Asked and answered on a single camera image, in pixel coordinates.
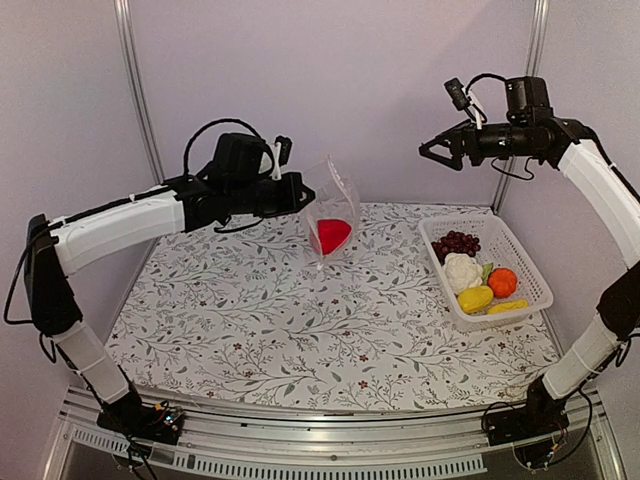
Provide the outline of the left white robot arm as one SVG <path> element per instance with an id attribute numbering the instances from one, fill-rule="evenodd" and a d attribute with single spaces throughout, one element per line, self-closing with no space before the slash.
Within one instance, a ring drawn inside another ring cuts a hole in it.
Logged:
<path id="1" fill-rule="evenodd" d="M 49 221 L 29 222 L 23 257 L 31 321 L 93 388 L 111 419 L 128 434 L 148 426 L 148 412 L 104 344 L 83 321 L 68 282 L 84 267 L 156 238 L 218 224 L 225 232 L 235 215 L 257 220 L 297 214 L 315 198 L 299 172 L 281 172 L 290 142 L 269 145 L 256 135 L 220 136 L 213 158 L 151 189 L 103 206 Z"/>

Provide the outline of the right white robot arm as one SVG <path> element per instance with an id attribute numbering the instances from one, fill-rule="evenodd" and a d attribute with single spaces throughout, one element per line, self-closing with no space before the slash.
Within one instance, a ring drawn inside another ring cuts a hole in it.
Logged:
<path id="1" fill-rule="evenodd" d="M 472 87 L 487 78 L 498 81 L 506 98 L 506 119 L 491 123 Z M 517 427 L 537 436 L 552 424 L 551 401 L 568 398 L 612 360 L 623 361 L 630 342 L 639 334 L 639 194 L 608 157 L 597 133 L 577 119 L 556 115 L 545 81 L 536 76 L 505 78 L 485 73 L 463 83 L 445 82 L 454 108 L 465 120 L 421 144 L 421 156 L 459 171 L 468 160 L 523 157 L 559 173 L 580 195 L 590 212 L 582 233 L 595 233 L 592 244 L 609 252 L 589 253 L 583 240 L 579 256 L 603 265 L 615 262 L 618 278 L 604 288 L 594 317 L 562 358 L 531 385 L 534 399 L 517 415 Z"/>

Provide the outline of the red bell pepper toy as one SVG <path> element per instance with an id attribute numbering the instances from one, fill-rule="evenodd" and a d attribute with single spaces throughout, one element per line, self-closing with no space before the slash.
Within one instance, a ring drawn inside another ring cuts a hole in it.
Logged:
<path id="1" fill-rule="evenodd" d="M 323 256 L 333 254 L 350 239 L 352 226 L 341 219 L 320 219 L 316 230 L 312 230 L 310 241 L 315 253 Z"/>

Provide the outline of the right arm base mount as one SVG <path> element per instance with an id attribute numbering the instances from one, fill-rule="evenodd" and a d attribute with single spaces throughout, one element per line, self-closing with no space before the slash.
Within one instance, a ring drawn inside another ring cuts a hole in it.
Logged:
<path id="1" fill-rule="evenodd" d="M 565 406 L 565 400 L 551 397 L 539 377 L 527 388 L 522 407 L 506 402 L 491 404 L 482 415 L 481 428 L 491 446 L 547 435 L 544 441 L 515 449 L 515 457 L 523 466 L 530 469 L 547 467 L 558 453 L 569 426 Z"/>

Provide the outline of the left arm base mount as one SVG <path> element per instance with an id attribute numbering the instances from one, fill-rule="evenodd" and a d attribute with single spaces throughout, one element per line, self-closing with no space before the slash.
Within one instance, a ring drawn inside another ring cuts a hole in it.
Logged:
<path id="1" fill-rule="evenodd" d="M 101 413 L 97 425 L 121 433 L 127 438 L 177 445 L 182 434 L 184 409 L 167 400 L 154 405 L 144 404 L 136 387 L 129 382 L 125 394 L 109 403 L 96 397 Z"/>

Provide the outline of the clear zip top bag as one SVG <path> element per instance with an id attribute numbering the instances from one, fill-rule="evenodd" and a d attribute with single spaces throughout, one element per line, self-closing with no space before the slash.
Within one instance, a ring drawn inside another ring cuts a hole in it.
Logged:
<path id="1" fill-rule="evenodd" d="M 303 179 L 315 192 L 315 199 L 302 212 L 302 223 L 306 228 L 309 244 L 305 256 L 317 270 L 322 270 L 330 262 L 343 257 L 355 240 L 360 226 L 360 196 L 343 165 L 334 161 L 330 155 L 304 171 Z M 316 222 L 320 219 L 341 219 L 352 226 L 352 234 L 347 243 L 328 256 L 315 253 L 310 241 L 311 231 L 316 230 Z"/>

